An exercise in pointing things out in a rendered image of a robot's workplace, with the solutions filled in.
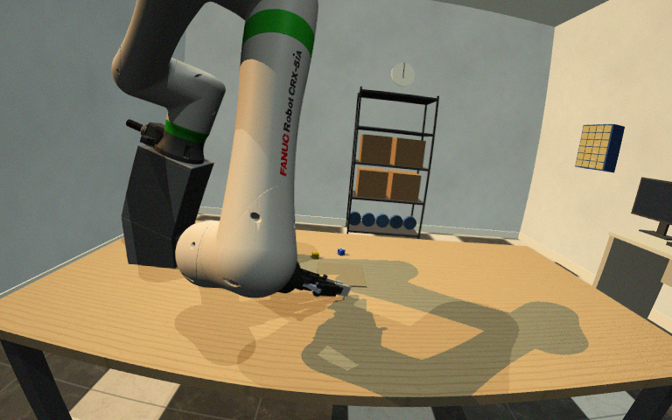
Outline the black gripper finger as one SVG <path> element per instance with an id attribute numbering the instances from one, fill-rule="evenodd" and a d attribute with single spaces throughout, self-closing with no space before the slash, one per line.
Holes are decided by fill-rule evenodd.
<path id="1" fill-rule="evenodd" d="M 301 272 L 302 272 L 302 270 L 303 270 L 303 271 L 306 271 L 306 272 L 309 273 L 309 274 L 314 275 L 314 276 L 317 277 L 318 279 L 322 279 L 322 280 L 325 280 L 325 281 L 328 281 L 328 282 L 332 282 L 332 283 L 343 284 L 343 282 L 341 282 L 341 281 L 337 281 L 337 280 L 333 280 L 333 279 L 331 279 L 331 278 L 327 278 L 327 275 L 325 275 L 325 274 L 324 274 L 323 276 L 320 276 L 320 274 L 313 273 L 313 272 L 311 272 L 311 271 L 309 271 L 309 270 L 306 270 L 306 269 L 301 269 Z"/>
<path id="2" fill-rule="evenodd" d="M 348 285 L 344 285 L 341 283 L 332 283 L 322 279 L 318 279 L 316 276 L 309 274 L 306 271 L 302 271 L 301 275 L 312 278 L 313 280 L 312 284 L 304 283 L 303 286 L 308 288 L 308 290 L 306 291 L 312 291 L 313 293 L 312 295 L 315 297 L 319 296 L 335 297 L 336 295 L 347 297 L 349 291 L 352 288 Z"/>

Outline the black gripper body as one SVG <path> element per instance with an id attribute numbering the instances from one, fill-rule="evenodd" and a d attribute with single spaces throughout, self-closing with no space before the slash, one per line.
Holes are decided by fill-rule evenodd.
<path id="1" fill-rule="evenodd" d="M 289 292 L 295 290 L 297 287 L 300 288 L 300 289 L 303 289 L 303 290 L 307 290 L 308 288 L 304 287 L 303 284 L 304 283 L 312 284 L 313 280 L 312 280 L 312 278 L 310 278 L 308 276 L 301 275 L 301 273 L 302 272 L 301 272 L 301 269 L 300 269 L 300 265 L 297 262 L 297 267 L 296 267 L 295 272 L 294 272 L 293 276 L 291 277 L 290 281 L 286 284 L 286 286 L 284 288 L 282 288 L 278 292 L 289 293 Z"/>

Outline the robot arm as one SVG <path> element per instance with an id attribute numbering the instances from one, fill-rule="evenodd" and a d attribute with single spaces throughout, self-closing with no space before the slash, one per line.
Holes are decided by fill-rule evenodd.
<path id="1" fill-rule="evenodd" d="M 280 291 L 297 266 L 294 180 L 318 0 L 136 0 L 113 59 L 126 94 L 167 108 L 165 125 L 126 125 L 158 153 L 201 165 L 225 85 L 172 57 L 207 2 L 245 20 L 234 142 L 220 221 L 191 225 L 176 263 L 192 284 L 246 298 Z M 169 62 L 170 61 L 170 62 Z"/>

